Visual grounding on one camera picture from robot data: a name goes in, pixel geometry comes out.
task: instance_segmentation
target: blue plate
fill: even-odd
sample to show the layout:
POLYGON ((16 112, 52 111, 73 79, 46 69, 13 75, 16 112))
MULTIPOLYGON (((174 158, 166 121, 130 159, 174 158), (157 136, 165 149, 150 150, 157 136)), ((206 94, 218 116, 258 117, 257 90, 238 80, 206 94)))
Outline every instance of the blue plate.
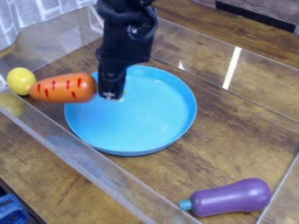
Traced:
POLYGON ((181 137, 192 126, 196 101, 176 76, 149 66, 130 66, 122 99, 106 101, 96 96, 89 102, 65 104, 64 112, 70 129, 93 148, 141 156, 181 137))

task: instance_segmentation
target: orange toy carrot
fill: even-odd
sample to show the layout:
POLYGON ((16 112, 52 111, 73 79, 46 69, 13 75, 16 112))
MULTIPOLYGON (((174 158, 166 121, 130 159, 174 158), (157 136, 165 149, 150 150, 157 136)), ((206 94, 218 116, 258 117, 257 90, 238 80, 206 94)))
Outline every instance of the orange toy carrot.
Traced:
POLYGON ((45 102, 86 102, 96 93, 96 81, 86 73, 68 73, 40 80, 29 95, 45 102))

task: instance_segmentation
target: wooden table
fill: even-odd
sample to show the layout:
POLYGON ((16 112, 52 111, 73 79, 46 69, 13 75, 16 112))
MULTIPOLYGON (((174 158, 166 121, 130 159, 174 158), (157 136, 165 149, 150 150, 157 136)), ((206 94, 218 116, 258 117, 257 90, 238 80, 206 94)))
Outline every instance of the wooden table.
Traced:
MULTIPOLYGON (((169 4, 169 2, 172 1, 156 3, 162 17, 189 28, 196 27, 197 31, 202 29, 208 34, 224 33, 221 37, 229 38, 225 32, 229 28, 225 26, 220 29, 220 25, 216 25, 220 23, 218 20, 209 19, 209 22, 213 21, 209 25, 218 27, 216 31, 196 23, 206 21, 210 15, 233 21, 230 15, 222 16, 216 11, 204 10, 205 8, 200 6, 196 8, 194 3, 174 1, 169 4), (174 6, 180 6, 181 10, 173 13, 174 6), (194 17, 198 11, 206 15, 201 20, 194 17)), ((236 20, 234 25, 238 25, 240 18, 236 20)), ((265 29, 273 30, 262 25, 257 27, 261 27, 261 32, 265 29)), ((241 46, 246 44, 246 49, 258 49, 261 54, 272 55, 273 59, 280 58, 289 65, 297 63, 297 60, 293 60, 297 52, 288 52, 285 45, 281 45, 281 48, 274 45, 276 49, 268 49, 269 44, 265 40, 252 38, 261 34, 250 31, 244 35, 245 29, 249 29, 249 26, 241 28, 241 37, 232 32, 232 42, 236 40, 236 44, 241 46), (277 48, 288 54, 277 54, 277 48)), ((36 71, 38 79, 73 71, 94 72, 97 62, 93 52, 98 45, 100 40, 38 69, 36 71)), ((168 53, 168 50, 165 45, 161 52, 168 53)), ((250 177, 261 178, 273 191, 295 158, 299 146, 296 114, 293 114, 293 120, 282 116, 284 102, 274 105, 276 109, 281 109, 276 113, 246 99, 250 96, 249 92, 244 98, 242 92, 233 94, 205 81, 201 78, 204 71, 190 75, 158 59, 152 59, 146 65, 169 71, 189 85, 198 104, 194 124, 177 143, 153 155, 105 156, 174 204, 178 200, 186 199, 194 190, 224 186, 250 177)), ((264 62, 258 63, 260 73, 266 69, 262 68, 264 65, 264 62)), ((274 77, 274 82, 292 84, 282 75, 274 77)), ((278 93, 284 96, 284 101, 288 101, 289 93, 284 91, 278 93)), ((24 99, 68 129, 60 104, 34 101, 29 97, 24 99)), ((261 101, 261 105, 264 103, 273 105, 268 99, 261 101)), ((297 106, 289 106, 287 111, 292 109, 297 109, 297 106)), ((0 115, 0 121, 2 124, 1 146, 4 146, 0 150, 0 176, 46 222, 141 223, 2 115, 0 115)), ((254 223, 258 215, 260 212, 229 213, 200 219, 200 221, 202 223, 254 223)))

